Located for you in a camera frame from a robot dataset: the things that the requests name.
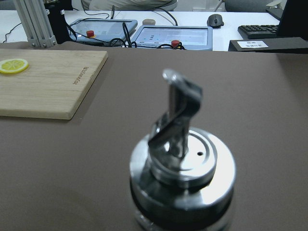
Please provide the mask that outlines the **aluminium frame post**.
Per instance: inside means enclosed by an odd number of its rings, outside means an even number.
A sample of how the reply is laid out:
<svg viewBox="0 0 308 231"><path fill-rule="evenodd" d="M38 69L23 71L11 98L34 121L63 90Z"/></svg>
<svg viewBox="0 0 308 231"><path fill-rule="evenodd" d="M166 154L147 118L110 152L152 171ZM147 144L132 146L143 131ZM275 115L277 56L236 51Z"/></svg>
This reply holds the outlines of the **aluminium frame post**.
<svg viewBox="0 0 308 231"><path fill-rule="evenodd" d="M14 0L13 3L30 46L50 48L57 44L43 0Z"/></svg>

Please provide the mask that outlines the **blue teach pendant right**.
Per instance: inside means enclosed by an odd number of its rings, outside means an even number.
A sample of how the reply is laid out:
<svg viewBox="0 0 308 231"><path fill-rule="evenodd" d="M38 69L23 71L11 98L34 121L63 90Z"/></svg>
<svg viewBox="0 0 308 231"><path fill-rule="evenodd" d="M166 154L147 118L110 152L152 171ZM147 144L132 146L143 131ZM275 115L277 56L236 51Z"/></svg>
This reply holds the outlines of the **blue teach pendant right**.
<svg viewBox="0 0 308 231"><path fill-rule="evenodd" d="M141 26L131 39L138 47L158 48L177 40L187 50L213 49L213 30L207 26Z"/></svg>

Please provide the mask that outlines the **blue teach pendant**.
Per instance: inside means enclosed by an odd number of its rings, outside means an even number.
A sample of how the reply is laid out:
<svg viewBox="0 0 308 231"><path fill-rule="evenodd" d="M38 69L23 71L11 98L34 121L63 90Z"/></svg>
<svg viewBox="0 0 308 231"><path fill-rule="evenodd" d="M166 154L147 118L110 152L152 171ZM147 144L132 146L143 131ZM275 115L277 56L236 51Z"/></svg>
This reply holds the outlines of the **blue teach pendant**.
<svg viewBox="0 0 308 231"><path fill-rule="evenodd" d="M69 25L70 38L78 43L94 46L121 46L138 25L132 19L77 19Z"/></svg>
<svg viewBox="0 0 308 231"><path fill-rule="evenodd" d="M187 50L213 49L213 30L207 26L141 26L131 39L138 47L158 48L177 40Z"/></svg>

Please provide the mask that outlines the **black monitor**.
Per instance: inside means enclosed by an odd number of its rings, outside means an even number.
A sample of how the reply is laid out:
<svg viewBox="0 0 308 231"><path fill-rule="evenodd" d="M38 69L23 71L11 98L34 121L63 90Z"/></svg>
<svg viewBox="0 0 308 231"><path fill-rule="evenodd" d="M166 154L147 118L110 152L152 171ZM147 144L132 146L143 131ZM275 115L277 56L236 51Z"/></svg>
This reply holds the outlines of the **black monitor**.
<svg viewBox="0 0 308 231"><path fill-rule="evenodd" d="M288 0L282 17L277 26L271 26L268 31L271 37L259 35L257 41L266 44L257 52L298 53L308 52L308 13L306 0Z"/></svg>

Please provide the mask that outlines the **black computer mouse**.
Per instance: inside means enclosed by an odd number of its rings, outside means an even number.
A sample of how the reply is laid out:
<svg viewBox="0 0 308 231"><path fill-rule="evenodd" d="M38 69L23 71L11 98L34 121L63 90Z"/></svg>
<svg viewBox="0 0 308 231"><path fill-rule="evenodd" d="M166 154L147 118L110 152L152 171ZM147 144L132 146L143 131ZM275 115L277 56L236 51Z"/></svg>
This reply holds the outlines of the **black computer mouse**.
<svg viewBox="0 0 308 231"><path fill-rule="evenodd" d="M222 16L220 14L212 14L207 19L207 26L212 28L221 28L224 26Z"/></svg>

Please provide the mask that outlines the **black keyboard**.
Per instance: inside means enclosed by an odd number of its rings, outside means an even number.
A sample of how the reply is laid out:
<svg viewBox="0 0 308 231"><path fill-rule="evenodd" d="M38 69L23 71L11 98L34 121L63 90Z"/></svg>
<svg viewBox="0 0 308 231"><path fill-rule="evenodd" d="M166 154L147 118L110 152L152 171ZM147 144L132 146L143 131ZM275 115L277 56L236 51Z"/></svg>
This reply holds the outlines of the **black keyboard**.
<svg viewBox="0 0 308 231"><path fill-rule="evenodd" d="M242 25L238 32L243 39L270 39L275 38L278 25Z"/></svg>

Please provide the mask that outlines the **glass sauce bottle metal spout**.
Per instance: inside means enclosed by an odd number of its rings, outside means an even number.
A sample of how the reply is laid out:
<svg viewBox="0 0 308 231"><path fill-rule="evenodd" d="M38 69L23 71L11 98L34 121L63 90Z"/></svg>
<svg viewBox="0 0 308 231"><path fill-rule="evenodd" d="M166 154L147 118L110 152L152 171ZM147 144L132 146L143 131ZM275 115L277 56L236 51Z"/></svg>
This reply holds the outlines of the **glass sauce bottle metal spout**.
<svg viewBox="0 0 308 231"><path fill-rule="evenodd" d="M236 165L215 135L190 126L202 89L163 71L169 109L135 146L130 159L134 216L145 231L226 231L233 215Z"/></svg>

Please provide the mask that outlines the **blue teach pendant left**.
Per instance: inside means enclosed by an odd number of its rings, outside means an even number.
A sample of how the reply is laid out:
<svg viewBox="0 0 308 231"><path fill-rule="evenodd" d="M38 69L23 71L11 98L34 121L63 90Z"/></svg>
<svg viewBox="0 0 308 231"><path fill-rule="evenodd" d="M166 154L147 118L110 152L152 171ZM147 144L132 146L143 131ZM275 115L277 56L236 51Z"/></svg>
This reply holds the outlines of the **blue teach pendant left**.
<svg viewBox="0 0 308 231"><path fill-rule="evenodd" d="M138 25L132 19L77 19L69 25L70 38L78 43L94 46L121 46Z"/></svg>

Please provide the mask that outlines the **person in yellow shirt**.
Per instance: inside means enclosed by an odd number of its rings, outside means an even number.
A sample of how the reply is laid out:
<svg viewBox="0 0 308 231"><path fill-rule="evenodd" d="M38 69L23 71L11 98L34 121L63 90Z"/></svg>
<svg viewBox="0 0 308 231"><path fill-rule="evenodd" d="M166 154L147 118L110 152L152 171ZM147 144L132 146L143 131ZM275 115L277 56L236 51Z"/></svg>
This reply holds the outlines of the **person in yellow shirt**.
<svg viewBox="0 0 308 231"><path fill-rule="evenodd" d="M80 0L85 10L107 11L114 7L117 11L151 11L157 8L174 10L177 0Z"/></svg>

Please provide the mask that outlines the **wooden cutting board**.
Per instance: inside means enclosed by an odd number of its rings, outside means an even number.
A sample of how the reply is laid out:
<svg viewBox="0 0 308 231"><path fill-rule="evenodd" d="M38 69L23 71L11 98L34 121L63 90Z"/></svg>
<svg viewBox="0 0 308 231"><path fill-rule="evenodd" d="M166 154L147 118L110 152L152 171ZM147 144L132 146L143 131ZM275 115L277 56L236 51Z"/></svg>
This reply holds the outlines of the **wooden cutting board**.
<svg viewBox="0 0 308 231"><path fill-rule="evenodd" d="M0 75L1 116L70 120L105 64L106 51L1 49L26 70Z"/></svg>

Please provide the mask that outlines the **lemon slice right front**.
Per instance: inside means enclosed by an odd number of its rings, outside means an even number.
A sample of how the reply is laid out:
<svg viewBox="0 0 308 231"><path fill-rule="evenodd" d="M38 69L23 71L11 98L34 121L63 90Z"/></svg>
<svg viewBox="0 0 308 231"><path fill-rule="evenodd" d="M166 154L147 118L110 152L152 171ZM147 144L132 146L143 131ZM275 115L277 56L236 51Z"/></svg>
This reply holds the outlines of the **lemon slice right front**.
<svg viewBox="0 0 308 231"><path fill-rule="evenodd" d="M0 72L3 74L17 74L28 68L28 61L25 59L5 59L0 62Z"/></svg>

